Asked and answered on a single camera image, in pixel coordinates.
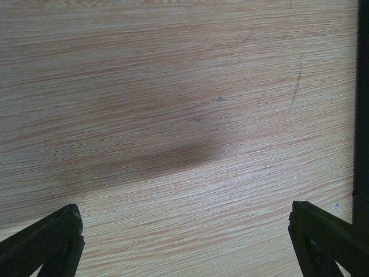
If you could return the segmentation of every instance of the light wood table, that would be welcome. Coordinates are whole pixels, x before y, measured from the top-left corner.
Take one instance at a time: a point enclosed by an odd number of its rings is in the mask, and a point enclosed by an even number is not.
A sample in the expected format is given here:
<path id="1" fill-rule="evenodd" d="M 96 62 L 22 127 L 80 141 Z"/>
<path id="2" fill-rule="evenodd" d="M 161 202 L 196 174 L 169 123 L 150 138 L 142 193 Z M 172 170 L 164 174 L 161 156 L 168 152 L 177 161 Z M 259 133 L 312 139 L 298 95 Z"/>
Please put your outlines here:
<path id="1" fill-rule="evenodd" d="M 0 239 L 78 204 L 77 276 L 301 276 L 351 220 L 357 2 L 3 0 Z"/>

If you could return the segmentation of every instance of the wood grain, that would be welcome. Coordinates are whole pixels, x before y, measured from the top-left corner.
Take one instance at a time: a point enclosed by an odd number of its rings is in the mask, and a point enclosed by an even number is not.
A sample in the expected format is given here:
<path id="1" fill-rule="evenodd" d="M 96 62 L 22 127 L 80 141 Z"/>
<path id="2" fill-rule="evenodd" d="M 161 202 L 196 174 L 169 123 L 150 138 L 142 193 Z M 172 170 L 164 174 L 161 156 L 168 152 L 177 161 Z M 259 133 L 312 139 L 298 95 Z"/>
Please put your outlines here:
<path id="1" fill-rule="evenodd" d="M 351 220 L 357 2 L 3 0 L 0 239 L 77 203 L 77 276 L 301 276 Z"/>

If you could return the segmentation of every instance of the scratch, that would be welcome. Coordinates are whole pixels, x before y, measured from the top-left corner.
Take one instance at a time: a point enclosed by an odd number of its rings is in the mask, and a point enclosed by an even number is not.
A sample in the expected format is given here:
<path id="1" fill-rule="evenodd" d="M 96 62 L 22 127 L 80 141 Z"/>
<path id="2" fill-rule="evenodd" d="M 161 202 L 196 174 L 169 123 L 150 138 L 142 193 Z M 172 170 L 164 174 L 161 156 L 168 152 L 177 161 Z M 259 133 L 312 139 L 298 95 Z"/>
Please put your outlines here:
<path id="1" fill-rule="evenodd" d="M 295 102 L 296 96 L 298 94 L 298 88 L 299 88 L 299 84 L 300 84 L 300 78 L 301 78 L 301 72 L 302 72 L 302 58 L 303 58 L 303 53 L 301 53 L 301 64 L 300 64 L 300 72 L 299 72 L 299 76 L 298 76 L 298 80 L 296 82 L 296 86 L 295 86 L 295 93 L 293 94 L 293 98 L 292 98 L 292 103 L 289 106 L 289 108 L 291 109 L 292 105 Z"/>

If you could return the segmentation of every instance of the dark mark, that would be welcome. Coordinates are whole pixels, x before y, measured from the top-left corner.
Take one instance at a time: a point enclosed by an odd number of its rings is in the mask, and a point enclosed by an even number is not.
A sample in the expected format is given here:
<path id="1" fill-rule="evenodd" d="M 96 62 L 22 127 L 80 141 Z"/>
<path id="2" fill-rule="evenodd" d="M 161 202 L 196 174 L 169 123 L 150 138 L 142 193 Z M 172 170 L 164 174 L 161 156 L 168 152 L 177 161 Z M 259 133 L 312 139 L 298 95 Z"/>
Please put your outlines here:
<path id="1" fill-rule="evenodd" d="M 340 203 L 337 203 L 337 204 L 335 204 L 335 205 L 332 206 L 332 209 L 338 209 L 339 206 L 340 206 Z"/>
<path id="2" fill-rule="evenodd" d="M 295 99 L 296 99 L 296 96 L 297 96 L 297 94 L 298 94 L 298 88 L 299 88 L 299 83 L 300 83 L 300 78 L 301 78 L 301 72 L 302 72 L 302 58 L 303 58 L 303 53 L 301 53 L 300 72 L 299 72 L 298 80 L 297 80 L 297 82 L 296 82 L 296 86 L 295 86 L 295 93 L 293 94 L 292 103 L 291 103 L 291 105 L 289 106 L 289 108 L 291 108 L 291 107 L 292 107 L 292 105 L 294 104 Z"/>

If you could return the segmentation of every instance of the black vertical bar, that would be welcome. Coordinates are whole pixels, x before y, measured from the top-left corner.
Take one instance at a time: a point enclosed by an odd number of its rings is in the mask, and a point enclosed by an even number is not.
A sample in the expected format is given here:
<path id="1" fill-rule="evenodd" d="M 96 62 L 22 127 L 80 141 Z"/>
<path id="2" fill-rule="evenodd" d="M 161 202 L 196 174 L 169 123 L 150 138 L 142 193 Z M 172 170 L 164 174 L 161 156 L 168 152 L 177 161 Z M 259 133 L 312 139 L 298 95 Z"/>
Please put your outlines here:
<path id="1" fill-rule="evenodd" d="M 369 0 L 359 0 L 353 224 L 369 231 Z"/>

